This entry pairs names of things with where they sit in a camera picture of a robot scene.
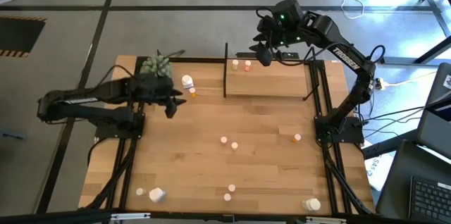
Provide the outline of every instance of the yellow and black tape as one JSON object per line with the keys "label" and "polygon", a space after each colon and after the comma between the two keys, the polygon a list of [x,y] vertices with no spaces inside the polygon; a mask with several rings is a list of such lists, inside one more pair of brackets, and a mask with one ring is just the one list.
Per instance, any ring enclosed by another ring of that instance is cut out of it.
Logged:
{"label": "yellow and black tape", "polygon": [[0,16],[0,18],[18,19],[18,20],[38,20],[46,22],[47,19],[43,17],[26,17],[26,16]]}
{"label": "yellow and black tape", "polygon": [[14,58],[26,58],[26,57],[28,57],[28,52],[0,50],[0,56],[9,56],[9,57],[14,57]]}

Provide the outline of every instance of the gray floor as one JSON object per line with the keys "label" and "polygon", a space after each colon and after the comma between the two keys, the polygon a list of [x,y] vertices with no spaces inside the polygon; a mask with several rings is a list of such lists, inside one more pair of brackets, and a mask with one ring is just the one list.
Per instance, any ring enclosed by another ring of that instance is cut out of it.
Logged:
{"label": "gray floor", "polygon": [[[11,5],[96,5],[105,0],[15,0]],[[280,0],[113,0],[114,6],[180,6],[180,5],[271,5]],[[342,0],[298,0],[302,6],[339,6]],[[415,6],[418,0],[362,0],[366,6]],[[443,17],[451,24],[450,5],[435,0]],[[428,6],[425,1],[418,6]],[[387,47],[386,56],[417,57],[445,38],[431,12],[366,13],[349,20],[339,11],[322,12],[338,24],[341,33],[363,53],[374,46]],[[0,11],[0,15],[26,15],[48,18],[29,58],[0,57],[0,127],[19,130],[27,139],[0,138],[0,216],[32,213],[39,196],[44,175],[61,130],[59,125],[45,125],[36,118],[36,100],[51,89],[70,89],[78,83],[89,46],[94,36],[98,11],[36,12]],[[99,48],[94,59],[88,86],[92,86],[111,67],[117,55],[146,56],[156,49],[172,52],[186,49],[186,56],[222,56],[224,43],[230,54],[247,51],[258,18],[251,11],[135,11],[110,12],[106,19]],[[290,51],[304,53],[303,45]],[[335,59],[330,54],[322,59]],[[378,66],[377,77],[390,83],[434,71],[434,67]],[[355,76],[346,70],[351,87]],[[375,92],[372,116],[423,105],[432,77]],[[369,104],[362,106],[367,117]],[[367,128],[379,128],[386,121],[371,122]],[[416,127],[417,120],[391,125],[385,131],[402,133]],[[94,127],[79,123],[72,133],[70,144],[58,177],[50,211],[74,210],[78,205],[85,179],[87,150],[92,145]],[[370,136],[379,142],[391,134]]]}

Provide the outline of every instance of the keyboard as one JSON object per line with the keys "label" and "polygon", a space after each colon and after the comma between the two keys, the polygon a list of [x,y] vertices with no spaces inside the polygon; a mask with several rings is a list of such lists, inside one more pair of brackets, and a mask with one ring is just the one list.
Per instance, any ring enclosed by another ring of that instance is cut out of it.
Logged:
{"label": "keyboard", "polygon": [[412,177],[409,219],[451,224],[451,186]]}

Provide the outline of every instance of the wooden table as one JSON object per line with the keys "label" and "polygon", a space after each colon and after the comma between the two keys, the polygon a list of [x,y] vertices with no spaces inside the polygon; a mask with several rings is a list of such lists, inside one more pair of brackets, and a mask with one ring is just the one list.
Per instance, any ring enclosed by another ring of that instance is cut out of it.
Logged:
{"label": "wooden table", "polygon": [[[137,57],[119,56],[116,64],[135,69]],[[194,80],[197,96],[187,90],[187,103],[179,106],[173,119],[167,119],[160,106],[145,106],[147,115],[142,138],[137,143],[130,191],[126,209],[129,211],[167,211],[183,213],[246,213],[246,214],[314,214],[329,215],[330,204],[321,149],[315,143],[313,117],[314,99],[302,101],[311,90],[309,68],[287,69],[273,63],[266,68],[269,75],[278,75],[299,86],[271,81],[258,62],[243,73],[243,62],[237,71],[228,65],[227,90],[223,97],[222,63],[173,63],[173,79],[182,89],[181,77],[189,74]],[[347,96],[345,75],[341,63],[326,61],[326,73],[333,106]],[[258,91],[261,76],[265,90]],[[115,69],[113,78],[125,77]],[[294,134],[302,140],[293,143]],[[228,143],[221,145],[226,136]],[[233,151],[231,142],[239,147]],[[92,152],[80,206],[88,205],[111,176],[118,146],[110,139]],[[352,144],[341,144],[347,181],[364,204],[374,211],[364,159]],[[223,195],[228,185],[237,189],[232,200]],[[167,194],[162,202],[154,203],[148,196],[137,196],[138,187],[147,191],[160,187]],[[343,210],[340,186],[335,181],[339,209]],[[121,181],[116,189],[114,206],[118,205]],[[316,197],[321,209],[309,213],[302,202]]]}

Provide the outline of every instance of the small succulent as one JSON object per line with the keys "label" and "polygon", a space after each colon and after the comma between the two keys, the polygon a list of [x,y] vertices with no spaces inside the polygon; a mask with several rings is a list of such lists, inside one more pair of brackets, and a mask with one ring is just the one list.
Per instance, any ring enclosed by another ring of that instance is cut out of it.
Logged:
{"label": "small succulent", "polygon": [[172,77],[171,62],[169,62],[169,58],[161,55],[160,51],[157,50],[156,55],[154,54],[144,61],[140,73],[155,73],[159,77]]}

